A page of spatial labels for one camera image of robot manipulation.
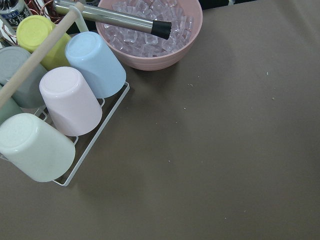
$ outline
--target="stainless steel tube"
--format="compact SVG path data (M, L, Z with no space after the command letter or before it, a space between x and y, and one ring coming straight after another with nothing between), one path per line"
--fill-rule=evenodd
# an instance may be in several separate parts
M55 10L59 14L64 15L68 13L69 6L74 6L75 4L74 1L70 0L53 1ZM153 20L86 4L84 5L82 16L86 20L137 30L148 34L151 34L154 23Z

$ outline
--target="light blue cup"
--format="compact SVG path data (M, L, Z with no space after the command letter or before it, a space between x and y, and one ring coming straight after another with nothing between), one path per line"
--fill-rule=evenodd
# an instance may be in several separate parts
M95 32L81 32L65 47L70 65L79 70L97 99L116 94L125 84L126 71Z

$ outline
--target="metal muddler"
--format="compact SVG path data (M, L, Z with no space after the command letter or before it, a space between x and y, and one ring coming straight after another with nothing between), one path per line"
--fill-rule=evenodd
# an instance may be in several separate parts
M76 2L70 0L54 0L53 7L59 14L67 14L70 6ZM82 16L86 20L110 24L121 28L137 30L157 37L168 39L171 32L171 22L150 20L102 7L84 5Z

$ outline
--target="gray-green cup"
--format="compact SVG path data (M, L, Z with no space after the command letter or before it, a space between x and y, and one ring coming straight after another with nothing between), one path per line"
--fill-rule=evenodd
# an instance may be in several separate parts
M8 118L12 117L16 114L21 114L22 110L17 105L17 103L10 97L8 101L0 108L0 125L7 120Z
M2 86L10 80L30 55L30 52L19 46L0 49L0 84ZM45 104L39 90L39 83L46 73L47 70L39 64L15 91L12 98L21 108L35 109Z

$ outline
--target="plastic cup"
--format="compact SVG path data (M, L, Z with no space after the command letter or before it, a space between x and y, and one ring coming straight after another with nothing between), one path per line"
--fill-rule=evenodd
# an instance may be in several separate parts
M62 176L74 161L73 142L30 113L20 113L0 126L0 153L37 182Z
M74 36L66 45L65 56L82 73L97 99L116 94L125 84L125 69L95 32Z
M55 127L64 135L87 134L101 121L101 106L77 69L62 66L50 70L39 88Z
M17 105L17 103L10 97L8 101L0 108L0 125L7 120L8 118L12 117L16 114L21 114L22 110Z
M30 52L18 46L1 49L0 84L4 86L30 55ZM15 91L12 98L21 108L33 109L45 104L39 90L39 83L46 73L47 70L39 64Z
M16 30L17 42L22 48L33 53L55 27L56 25L45 16L28 16ZM65 56L65 48L70 39L71 37L65 33L43 58L41 64L47 70L70 66Z

